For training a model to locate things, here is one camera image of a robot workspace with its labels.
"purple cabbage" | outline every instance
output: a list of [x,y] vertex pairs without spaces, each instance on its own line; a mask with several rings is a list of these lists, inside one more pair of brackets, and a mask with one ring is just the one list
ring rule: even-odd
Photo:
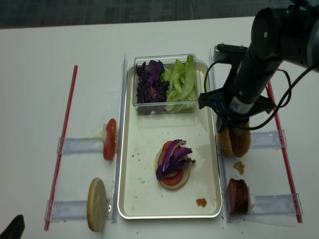
[[188,154],[192,153],[190,148],[178,148],[183,144],[186,144],[186,141],[178,139],[174,140],[167,148],[163,162],[158,165],[156,170],[156,177],[159,181],[163,176],[181,170],[186,164],[195,163],[195,160],[188,157]]
[[136,66],[136,73],[139,76],[138,103],[165,102],[169,82],[161,82],[160,80],[160,74],[164,71],[163,63],[150,61],[150,71],[146,70],[145,67],[145,62],[140,67]]

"food crumb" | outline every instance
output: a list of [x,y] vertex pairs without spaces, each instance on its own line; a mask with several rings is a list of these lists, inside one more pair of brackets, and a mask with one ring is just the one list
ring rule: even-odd
[[205,198],[199,198],[199,199],[196,199],[196,203],[199,207],[205,207],[206,204],[207,204],[207,201]]
[[242,161],[239,161],[234,164],[234,168],[236,168],[239,171],[240,175],[243,175],[243,173],[245,172],[244,167],[245,165],[242,163]]

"robotic arm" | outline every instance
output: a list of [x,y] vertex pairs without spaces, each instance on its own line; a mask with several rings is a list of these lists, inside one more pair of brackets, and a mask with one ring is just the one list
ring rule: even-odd
[[231,64],[223,88],[201,93],[199,108],[209,106],[219,114],[217,130],[237,126],[249,117],[272,111],[274,103],[260,94],[283,60],[319,72],[319,12],[301,1],[288,9],[261,10],[255,17],[249,48],[220,44],[214,62]]

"red stick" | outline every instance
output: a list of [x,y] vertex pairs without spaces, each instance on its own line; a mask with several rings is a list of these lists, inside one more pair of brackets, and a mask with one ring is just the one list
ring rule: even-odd
[[[268,83],[268,90],[269,90],[269,95],[270,95],[271,99],[273,100],[273,102],[275,102],[273,88],[271,87],[271,83],[270,82]],[[276,125],[277,125],[277,130],[282,130],[278,114],[275,115],[275,121],[276,121]],[[283,143],[284,143],[282,138],[280,138],[280,143],[281,143],[281,145],[283,145]],[[282,147],[281,150],[283,152],[283,157],[284,157],[284,162],[285,162],[285,166],[286,166],[286,172],[287,172],[287,176],[288,176],[290,191],[294,195],[296,193],[296,189],[295,189],[295,184],[294,184],[294,180],[293,180],[293,175],[291,173],[291,169],[290,169],[290,165],[289,165],[287,150],[284,147]],[[297,199],[294,196],[293,196],[293,199],[294,199],[296,212],[300,212],[300,208],[299,208],[299,205],[297,203]],[[302,223],[303,222],[303,219],[302,219],[301,215],[296,215],[296,217],[297,217],[297,222],[298,223]]]
[[[61,140],[62,140],[61,141],[61,147],[63,147],[63,143],[64,143],[63,140],[65,138],[66,128],[68,126],[68,121],[69,121],[69,115],[70,115],[70,109],[71,109],[71,103],[72,103],[72,97],[73,97],[73,91],[74,91],[74,86],[75,86],[75,80],[76,80],[77,72],[78,72],[78,66],[75,65],[74,66],[74,70],[73,70],[73,77],[72,77],[71,87],[70,87],[69,100],[68,100],[68,104],[67,104],[67,107],[66,107],[66,112],[65,112],[65,117],[64,117],[64,124],[63,124],[63,129],[62,129],[62,134],[61,134]],[[55,171],[54,171],[52,188],[51,188],[51,195],[50,195],[51,205],[49,206],[49,215],[48,215],[49,220],[45,222],[45,225],[44,225],[44,230],[45,231],[49,230],[52,202],[54,200],[55,184],[56,184],[56,180],[58,178],[60,163],[61,163],[61,154],[58,154],[57,159],[56,159],[56,164],[55,164]]]

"gray carpet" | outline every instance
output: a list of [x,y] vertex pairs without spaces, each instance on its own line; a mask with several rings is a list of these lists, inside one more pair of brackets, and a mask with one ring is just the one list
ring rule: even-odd
[[0,28],[254,16],[265,7],[289,4],[288,0],[0,0]]

